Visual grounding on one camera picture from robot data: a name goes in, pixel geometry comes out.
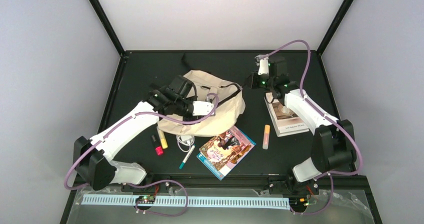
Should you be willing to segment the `colourful blue children's book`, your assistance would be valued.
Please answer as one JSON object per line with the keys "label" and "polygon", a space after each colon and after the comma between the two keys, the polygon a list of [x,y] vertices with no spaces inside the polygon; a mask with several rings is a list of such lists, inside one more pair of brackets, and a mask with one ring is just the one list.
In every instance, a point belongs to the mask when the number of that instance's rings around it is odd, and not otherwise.
{"label": "colourful blue children's book", "polygon": [[202,145],[196,157],[221,181],[255,146],[254,141],[233,126]]}

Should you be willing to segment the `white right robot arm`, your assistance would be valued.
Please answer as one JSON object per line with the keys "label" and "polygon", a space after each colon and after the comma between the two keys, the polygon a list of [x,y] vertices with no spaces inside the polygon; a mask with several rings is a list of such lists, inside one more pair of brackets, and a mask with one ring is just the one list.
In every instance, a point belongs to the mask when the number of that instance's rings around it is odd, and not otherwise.
{"label": "white right robot arm", "polygon": [[248,87],[271,92],[272,99],[294,112],[313,134],[310,157],[291,169],[284,180],[285,188],[290,193],[299,193],[305,182],[355,163],[358,153],[352,123],[330,115],[288,76],[273,74],[268,56],[258,55],[255,60],[258,70],[247,78]]}

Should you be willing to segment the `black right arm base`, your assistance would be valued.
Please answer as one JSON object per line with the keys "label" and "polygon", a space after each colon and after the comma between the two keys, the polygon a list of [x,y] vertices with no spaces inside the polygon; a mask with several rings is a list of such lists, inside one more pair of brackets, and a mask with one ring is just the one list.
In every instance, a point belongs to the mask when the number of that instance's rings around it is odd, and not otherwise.
{"label": "black right arm base", "polygon": [[286,175],[270,175],[264,190],[271,194],[282,194],[288,197],[305,197],[307,195],[317,195],[319,190],[314,187],[313,180],[297,182],[294,178]]}

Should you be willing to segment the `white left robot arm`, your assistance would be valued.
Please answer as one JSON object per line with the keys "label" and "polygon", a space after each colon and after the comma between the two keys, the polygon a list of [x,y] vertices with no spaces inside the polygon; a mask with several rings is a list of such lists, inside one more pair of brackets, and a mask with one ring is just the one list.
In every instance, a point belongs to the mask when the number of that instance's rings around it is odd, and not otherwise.
{"label": "white left robot arm", "polygon": [[195,84],[178,75],[169,85],[152,85],[145,99],[104,131],[74,142],[72,171],[84,180],[80,187],[98,191],[110,184],[140,184],[147,176],[138,163],[116,161],[115,156],[140,133],[165,119],[183,125],[199,124],[213,116],[219,104],[216,91],[198,100]]}

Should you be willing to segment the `coffee cover white book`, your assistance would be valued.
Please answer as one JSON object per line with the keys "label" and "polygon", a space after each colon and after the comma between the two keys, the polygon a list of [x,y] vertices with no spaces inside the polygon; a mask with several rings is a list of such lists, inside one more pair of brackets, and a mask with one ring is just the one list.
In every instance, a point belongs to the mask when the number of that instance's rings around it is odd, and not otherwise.
{"label": "coffee cover white book", "polygon": [[292,110],[273,98],[271,92],[265,93],[264,101],[278,137],[309,131],[306,124]]}

